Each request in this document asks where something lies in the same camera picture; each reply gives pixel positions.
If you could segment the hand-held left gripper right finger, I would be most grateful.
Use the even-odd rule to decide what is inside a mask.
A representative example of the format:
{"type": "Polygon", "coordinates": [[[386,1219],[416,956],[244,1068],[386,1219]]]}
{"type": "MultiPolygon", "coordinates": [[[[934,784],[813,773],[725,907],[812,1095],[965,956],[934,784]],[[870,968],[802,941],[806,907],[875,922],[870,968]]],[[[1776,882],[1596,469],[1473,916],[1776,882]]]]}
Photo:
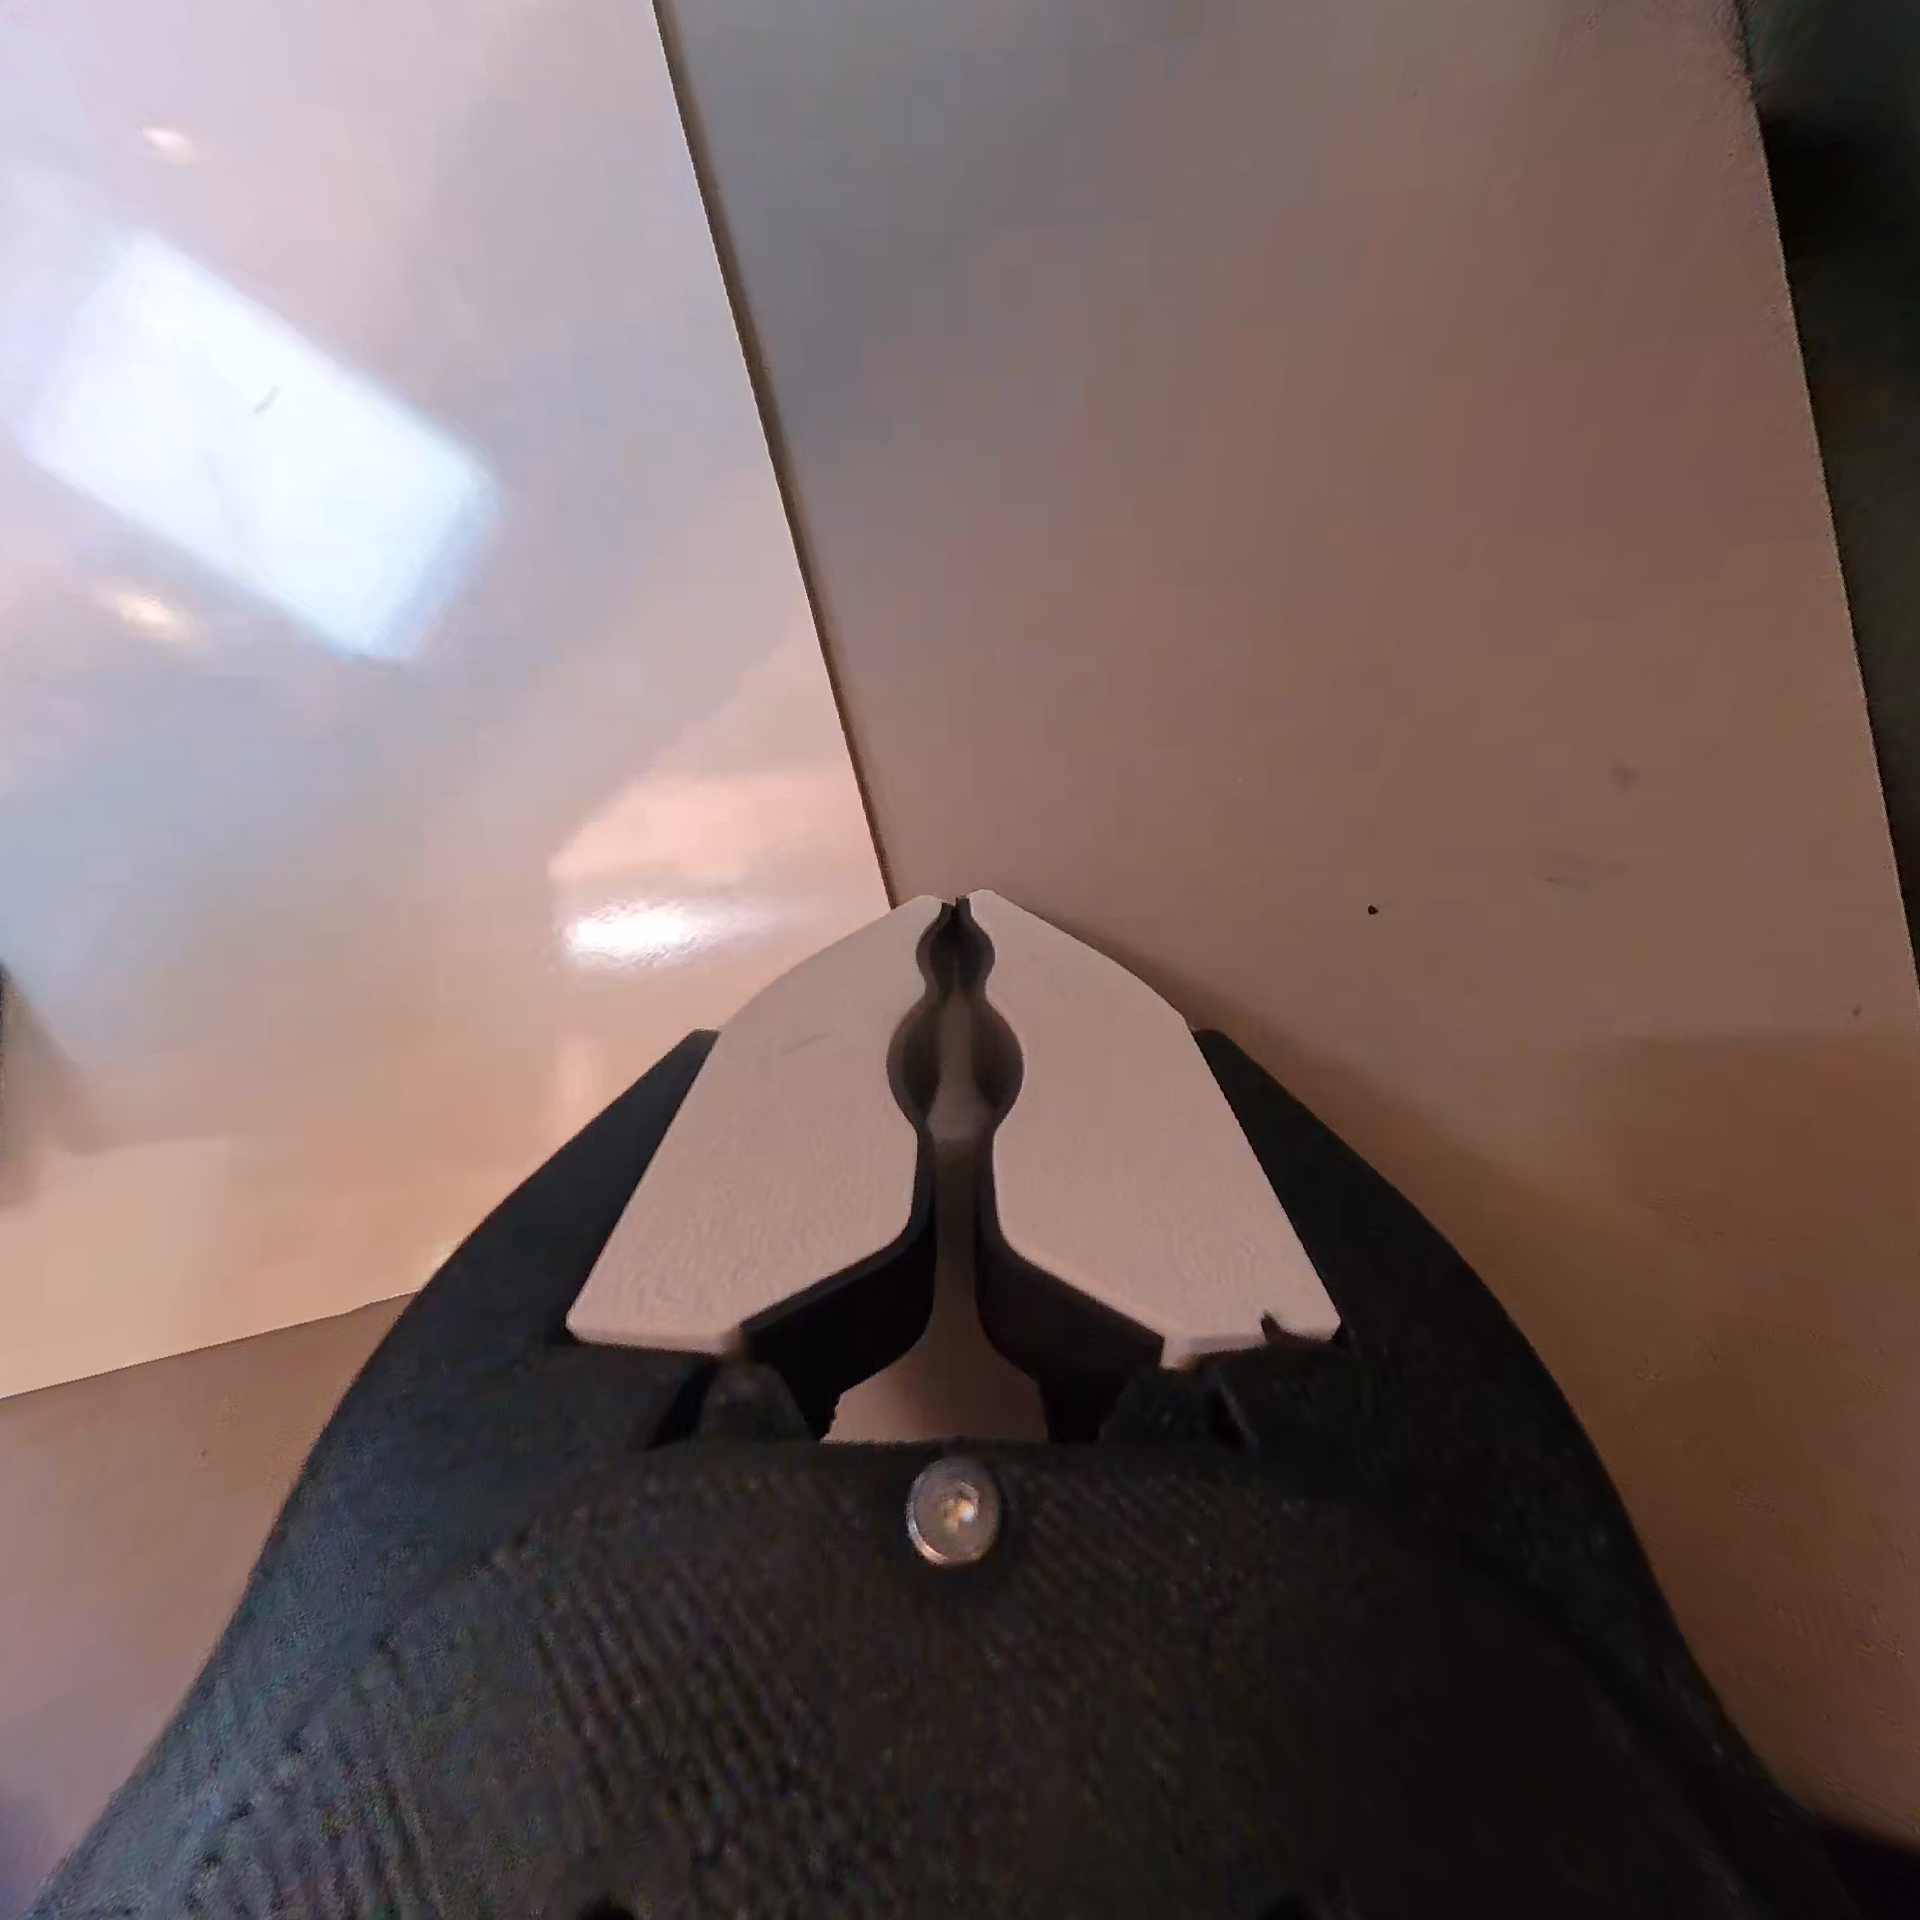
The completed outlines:
{"type": "Polygon", "coordinates": [[[1146,1377],[1320,1353],[1340,1309],[1186,1018],[993,891],[965,899],[993,1068],[976,1307],[1046,1434],[1099,1434],[1146,1377]]]}

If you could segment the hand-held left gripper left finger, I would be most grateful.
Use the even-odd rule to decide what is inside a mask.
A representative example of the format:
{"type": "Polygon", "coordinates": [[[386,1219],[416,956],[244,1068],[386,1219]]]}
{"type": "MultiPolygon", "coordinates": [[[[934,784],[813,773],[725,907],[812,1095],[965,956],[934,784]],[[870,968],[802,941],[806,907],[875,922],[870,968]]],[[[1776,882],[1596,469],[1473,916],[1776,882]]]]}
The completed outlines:
{"type": "Polygon", "coordinates": [[[568,1313],[586,1347],[772,1371],[813,1436],[938,1297],[934,949],[918,897],[798,963],[712,1040],[568,1313]]]}

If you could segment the white whiteboard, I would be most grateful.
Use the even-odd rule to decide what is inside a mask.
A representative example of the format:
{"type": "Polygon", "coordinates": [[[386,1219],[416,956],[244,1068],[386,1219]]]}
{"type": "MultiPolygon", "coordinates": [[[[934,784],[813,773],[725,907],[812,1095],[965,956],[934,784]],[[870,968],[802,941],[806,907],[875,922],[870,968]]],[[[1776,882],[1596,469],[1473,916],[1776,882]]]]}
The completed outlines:
{"type": "Polygon", "coordinates": [[[886,911],[654,5],[3,18],[5,1396],[416,1290],[886,911]]]}

